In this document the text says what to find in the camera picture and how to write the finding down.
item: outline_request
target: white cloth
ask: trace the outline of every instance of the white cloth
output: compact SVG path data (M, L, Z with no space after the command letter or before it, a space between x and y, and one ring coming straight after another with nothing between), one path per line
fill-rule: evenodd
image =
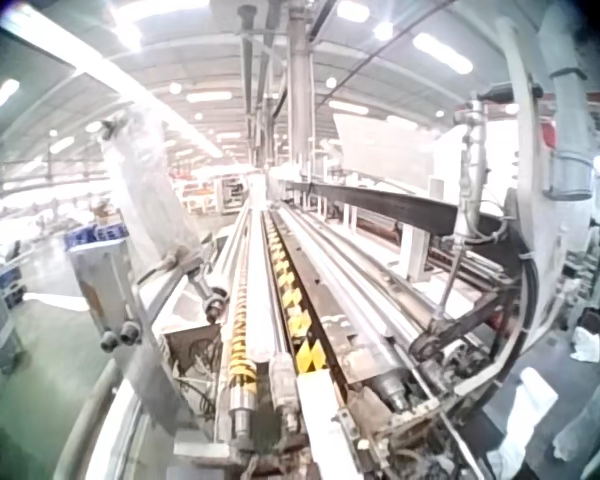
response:
M571 358L579 362L598 363L600 361L600 335L589 332L586 328L576 327L573 332L575 352Z
M507 421L507 434L497 450L487 453L499 480L512 479L518 473L535 426L558 399L558 394L531 367L520 373L520 381Z

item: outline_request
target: ceiling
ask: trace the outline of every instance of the ceiling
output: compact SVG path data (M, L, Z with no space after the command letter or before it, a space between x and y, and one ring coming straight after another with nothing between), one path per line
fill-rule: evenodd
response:
M547 6L545 0L458 0L427 16L443 0L381 1L357 0L367 5L371 17L353 23L333 12L313 44L315 100L321 105L331 94L325 85L329 77L343 80L385 42L377 40L373 27L391 21L395 32L407 29L399 41L373 58L333 93L333 100L363 105L369 116L385 119L396 115L417 122L424 128L440 131L452 125L454 109L473 90L485 89L494 82L508 80L504 56L497 42L495 5L506 4L506 14L518 23L523 36L533 37ZM140 82L159 100L169 105L210 140L222 147L235 148L232 159L246 161L245 106L241 80L240 5L257 8L254 26L252 98L258 84L262 54L262 30L269 3L266 0L211 0L201 9L152 16L136 23L142 32L142 49L130 51L114 33L112 9L120 1L38 0L30 2L50 20L99 51L124 72ZM323 1L308 3L315 19ZM280 91L286 60L286 2L275 39L271 66L270 93ZM413 46L420 32L429 33L451 46L473 63L473 71L460 75L448 66ZM538 61L537 48L532 49ZM538 67L538 78L546 75ZM89 123L120 110L128 100L86 74L69 66L0 29L0 85L7 78L20 82L19 90L0 108L0 196L22 188L100 178L103 174L100 149L94 134L85 131ZM174 95L169 85L177 82L183 89ZM229 90L231 100L191 104L186 95L208 90ZM276 122L278 151L286 153L286 105ZM445 115L436 117L442 110ZM202 114L196 120L196 114ZM316 113L316 137L336 138L335 111L321 105ZM51 138L49 132L58 136ZM218 143L220 132L240 132L241 138ZM72 136L75 142L49 157L49 146ZM174 140L168 148L171 162L207 157L176 132L166 131ZM194 149L190 155L177 152Z

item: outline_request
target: black metal beam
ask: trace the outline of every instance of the black metal beam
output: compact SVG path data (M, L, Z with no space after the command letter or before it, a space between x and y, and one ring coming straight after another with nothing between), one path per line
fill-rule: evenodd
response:
M307 182L287 182L287 187L307 194L312 193L326 197L332 202L342 202L364 208L413 225L438 237L453 233L458 213L456 205L402 193ZM482 214L478 229L485 235L489 235L498 230L500 225L499 218ZM508 235L498 243L476 246L473 247L473 250L478 255L502 265L510 276L515 276L520 271L520 259L517 257Z

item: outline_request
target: red object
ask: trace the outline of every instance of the red object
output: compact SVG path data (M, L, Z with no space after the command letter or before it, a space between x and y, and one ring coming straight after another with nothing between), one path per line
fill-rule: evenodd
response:
M543 122L540 127L542 128L542 138L547 147L556 148L556 129L549 122Z

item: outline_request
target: yellow and black striped roller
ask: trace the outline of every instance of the yellow and black striped roller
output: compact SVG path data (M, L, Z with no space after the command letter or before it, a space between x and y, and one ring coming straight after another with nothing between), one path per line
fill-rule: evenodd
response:
M247 273L240 270L240 282L236 294L236 310L231 337L229 362L229 386L243 387L256 393L255 365L247 359Z
M327 358L320 344L310 330L311 317L302 307L302 291L298 279L290 268L290 261L282 246L278 231L268 214L264 216L267 231L269 255L276 277L282 310L291 336L293 354L298 373L303 374L327 368Z

